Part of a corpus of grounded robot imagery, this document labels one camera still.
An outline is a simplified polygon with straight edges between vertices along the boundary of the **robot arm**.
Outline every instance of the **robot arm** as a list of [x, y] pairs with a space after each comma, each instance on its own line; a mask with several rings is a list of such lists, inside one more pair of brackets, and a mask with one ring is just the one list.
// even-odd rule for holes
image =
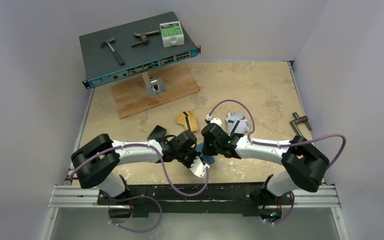
[[[286, 171], [269, 176], [264, 184], [266, 190], [277, 197], [298, 188], [317, 192], [329, 165], [327, 157], [312, 144], [289, 148], [258, 145], [250, 142], [243, 134], [234, 133], [229, 136], [215, 123], [209, 123], [201, 133], [204, 136], [204, 155], [222, 154], [226, 158], [253, 158], [284, 166]], [[253, 141], [280, 146], [303, 142], [306, 139], [295, 136], [291, 141]]]
[[93, 159], [77, 171], [83, 189], [98, 187], [111, 197], [117, 197], [128, 189], [123, 177], [112, 172], [116, 166], [122, 164], [160, 163], [161, 158], [164, 162], [171, 162], [176, 159], [194, 175], [205, 179], [207, 168], [210, 166], [202, 163], [202, 154], [193, 148], [196, 144], [197, 138], [190, 131], [184, 131], [171, 140], [160, 137], [145, 142], [116, 141], [111, 140], [108, 134], [101, 134], [73, 153], [71, 161], [74, 167], [78, 168], [95, 154], [117, 147]]

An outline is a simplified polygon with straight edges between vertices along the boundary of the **wooden board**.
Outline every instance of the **wooden board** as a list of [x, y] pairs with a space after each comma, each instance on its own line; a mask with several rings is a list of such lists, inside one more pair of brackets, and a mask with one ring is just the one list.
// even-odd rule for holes
[[149, 97], [141, 75], [111, 87], [121, 119], [198, 93], [200, 87], [186, 63], [175, 63], [148, 72], [150, 78], [162, 79], [167, 92]]

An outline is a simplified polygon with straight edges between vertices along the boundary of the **hammer handle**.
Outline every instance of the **hammer handle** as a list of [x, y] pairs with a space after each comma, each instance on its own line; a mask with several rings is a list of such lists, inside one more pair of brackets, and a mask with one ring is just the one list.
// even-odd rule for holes
[[137, 46], [140, 46], [140, 45], [142, 45], [142, 44], [144, 44], [143, 41], [138, 41], [138, 42], [135, 42], [135, 43], [133, 43], [132, 45], [130, 45], [130, 47], [132, 47], [132, 48], [136, 48]]
[[114, 54], [114, 57], [117, 60], [118, 64], [120, 64], [120, 66], [123, 66], [125, 64], [125, 61], [123, 61], [123, 58], [120, 56], [120, 54], [117, 51], [113, 51], [112, 53]]

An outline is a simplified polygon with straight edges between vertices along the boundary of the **purple cable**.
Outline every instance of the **purple cable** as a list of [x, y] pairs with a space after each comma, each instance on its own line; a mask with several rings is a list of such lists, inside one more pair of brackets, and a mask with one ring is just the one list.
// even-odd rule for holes
[[[159, 160], [161, 161], [162, 170], [164, 171], [165, 178], [167, 179], [167, 181], [170, 184], [171, 188], [173, 188], [173, 190], [176, 191], [177, 193], [179, 193], [180, 195], [183, 195], [185, 197], [195, 197], [195, 196], [198, 196], [199, 194], [201, 194], [206, 189], [206, 187], [208, 185], [208, 182], [210, 180], [210, 171], [209, 171], [208, 167], [206, 167], [206, 180], [205, 180], [205, 184], [201, 188], [201, 190], [199, 190], [196, 193], [185, 193], [185, 192], [182, 192], [179, 189], [177, 189], [174, 186], [174, 184], [172, 183], [172, 181], [170, 180], [169, 175], [167, 174], [167, 170], [166, 170], [166, 166], [165, 166], [165, 163], [164, 163], [164, 160], [163, 160], [163, 156], [161, 155], [160, 151], [158, 151], [158, 149], [155, 148], [152, 145], [147, 145], [147, 144], [143, 144], [143, 143], [129, 143], [129, 144], [125, 144], [124, 146], [121, 146], [121, 145], [120, 146], [114, 146], [114, 147], [110, 147], [108, 149], [105, 149], [105, 150], [103, 150], [101, 152], [98, 152], [97, 154], [89, 157], [86, 161], [84, 161], [78, 167], [76, 167], [73, 170], [73, 172], [70, 174], [70, 176], [69, 176], [70, 179], [77, 179], [76, 177], [74, 177], [74, 174], [76, 174], [83, 166], [85, 166], [86, 164], [90, 163], [92, 160], [96, 159], [100, 155], [106, 154], [106, 153], [108, 153], [110, 151], [114, 151], [114, 150], [117, 150], [117, 149], [129, 148], [129, 147], [146, 147], [146, 148], [153, 149], [156, 152], [156, 154], [158, 155]], [[110, 198], [110, 199], [112, 199], [114, 201], [120, 201], [120, 202], [129, 201], [129, 200], [138, 199], [138, 198], [150, 199], [150, 200], [154, 201], [156, 203], [156, 205], [158, 206], [158, 208], [159, 208], [159, 218], [158, 218], [158, 221], [156, 222], [156, 224], [154, 226], [152, 226], [152, 227], [150, 227], [148, 229], [144, 229], [144, 230], [132, 229], [132, 228], [128, 228], [128, 227], [122, 226], [122, 225], [120, 225], [118, 223], [114, 223], [113, 220], [111, 219], [111, 215], [110, 215], [110, 212], [109, 212], [108, 213], [108, 217], [110, 219], [110, 222], [112, 224], [114, 224], [116, 227], [122, 228], [122, 229], [130, 231], [130, 232], [134, 232], [134, 233], [146, 233], [146, 232], [154, 230], [160, 224], [161, 219], [163, 217], [163, 209], [161, 208], [160, 203], [158, 203], [158, 201], [155, 200], [154, 198], [152, 198], [150, 196], [145, 196], [145, 195], [142, 196], [141, 195], [141, 196], [129, 197], [129, 198], [126, 198], [126, 199], [117, 199], [117, 198], [109, 196], [107, 193], [105, 193], [105, 194], [106, 194], [106, 196], [108, 198]]]
[[149, 200], [152, 200], [154, 201], [154, 203], [158, 206], [159, 208], [159, 217], [158, 217], [158, 220], [156, 221], [156, 223], [150, 227], [150, 228], [147, 228], [147, 229], [133, 229], [133, 228], [129, 228], [129, 227], [126, 227], [126, 226], [123, 226], [123, 225], [120, 225], [116, 222], [113, 221], [113, 219], [111, 218], [111, 212], [108, 211], [108, 218], [109, 218], [109, 222], [112, 223], [114, 226], [116, 227], [119, 227], [121, 229], [124, 229], [124, 230], [127, 230], [127, 231], [130, 231], [130, 232], [133, 232], [133, 233], [147, 233], [147, 232], [150, 232], [152, 230], [154, 230], [156, 227], [158, 227], [158, 225], [160, 224], [161, 222], [161, 219], [163, 218], [163, 209], [161, 208], [161, 205], [160, 203], [155, 200], [154, 198], [150, 197], [150, 196], [132, 196], [132, 197], [129, 197], [129, 198], [126, 198], [126, 199], [117, 199], [117, 198], [114, 198], [110, 195], [108, 195], [108, 193], [104, 192], [106, 197], [111, 199], [111, 200], [114, 200], [114, 201], [117, 201], [117, 202], [124, 202], [124, 201], [129, 201], [129, 200], [133, 200], [133, 199], [140, 199], [140, 198], [144, 198], [144, 199], [149, 199]]
[[248, 109], [247, 106], [245, 106], [242, 102], [240, 101], [237, 101], [237, 100], [234, 100], [234, 99], [226, 99], [226, 100], [223, 100], [219, 103], [217, 103], [213, 108], [212, 110], [209, 112], [209, 116], [211, 116], [211, 114], [213, 114], [214, 110], [216, 110], [216, 108], [218, 106], [220, 106], [220, 104], [222, 103], [225, 103], [225, 102], [234, 102], [234, 103], [237, 103], [239, 105], [241, 105], [249, 114], [249, 117], [251, 118], [251, 122], [252, 122], [252, 131], [250, 131], [248, 133], [248, 140], [255, 144], [255, 145], [261, 145], [261, 146], [268, 146], [268, 147], [277, 147], [277, 148], [291, 148], [291, 147], [298, 147], [298, 146], [303, 146], [303, 145], [307, 145], [307, 144], [311, 144], [311, 143], [314, 143], [314, 142], [318, 142], [318, 141], [321, 141], [321, 140], [325, 140], [325, 139], [328, 139], [328, 138], [333, 138], [333, 137], [340, 137], [342, 139], [342, 144], [337, 152], [337, 154], [335, 155], [335, 157], [332, 159], [332, 161], [330, 162], [329, 166], [327, 167], [327, 169], [329, 169], [336, 161], [337, 159], [339, 158], [339, 156], [341, 155], [342, 151], [344, 150], [345, 148], [345, 144], [347, 143], [347, 139], [345, 138], [344, 135], [342, 134], [339, 134], [339, 133], [333, 133], [333, 134], [328, 134], [328, 135], [324, 135], [324, 136], [321, 136], [321, 137], [316, 137], [312, 140], [308, 140], [308, 141], [302, 141], [302, 142], [298, 142], [298, 143], [291, 143], [291, 144], [281, 144], [281, 145], [277, 145], [277, 144], [274, 144], [274, 143], [265, 143], [265, 142], [257, 142], [257, 141], [253, 141], [251, 139], [251, 134], [253, 134], [256, 130], [256, 125], [254, 123], [254, 117], [253, 115], [251, 114], [251, 111]]
[[195, 193], [185, 193], [185, 192], [182, 192], [180, 191], [179, 189], [177, 189], [174, 184], [172, 183], [172, 181], [170, 180], [169, 178], [169, 175], [167, 174], [167, 170], [166, 170], [166, 165], [164, 163], [164, 160], [163, 160], [163, 156], [161, 155], [160, 151], [158, 151], [158, 149], [156, 149], [154, 146], [148, 146], [147, 144], [143, 144], [143, 143], [129, 143], [129, 144], [126, 144], [124, 145], [125, 148], [128, 148], [128, 147], [146, 147], [146, 148], [150, 148], [150, 149], [153, 149], [156, 154], [158, 155], [159, 157], [159, 160], [161, 161], [161, 165], [162, 165], [162, 170], [164, 171], [164, 175], [165, 175], [165, 178], [167, 179], [168, 181], [168, 184], [170, 184], [171, 188], [176, 191], [178, 194], [182, 195], [182, 196], [185, 196], [185, 197], [195, 197], [195, 196], [198, 196], [199, 194], [201, 194], [205, 188], [207, 187], [208, 185], [208, 182], [210, 180], [210, 174], [209, 174], [209, 169], [208, 167], [206, 167], [206, 180], [205, 180], [205, 184], [204, 186], [201, 188], [201, 190], [195, 192]]
[[295, 205], [295, 195], [294, 195], [294, 192], [293, 192], [293, 191], [290, 191], [290, 195], [291, 195], [291, 197], [292, 197], [292, 203], [290, 204], [289, 211], [287, 211], [287, 213], [285, 214], [285, 216], [283, 216], [281, 219], [279, 219], [279, 221], [272, 222], [272, 224], [280, 224], [280, 223], [283, 222], [287, 217], [289, 217], [289, 215], [291, 214], [292, 209], [294, 208], [294, 205]]
[[92, 160], [96, 159], [97, 157], [103, 155], [103, 154], [106, 154], [108, 152], [111, 152], [111, 151], [114, 151], [114, 150], [117, 150], [117, 149], [122, 149], [123, 147], [122, 146], [113, 146], [113, 147], [110, 147], [108, 149], [105, 149], [101, 152], [98, 152], [97, 154], [89, 157], [86, 161], [84, 161], [82, 164], [80, 164], [78, 167], [76, 167], [73, 172], [70, 174], [70, 179], [71, 180], [77, 180], [78, 178], [77, 177], [74, 177], [74, 174], [76, 174], [81, 168], [83, 168], [86, 164], [90, 163]]

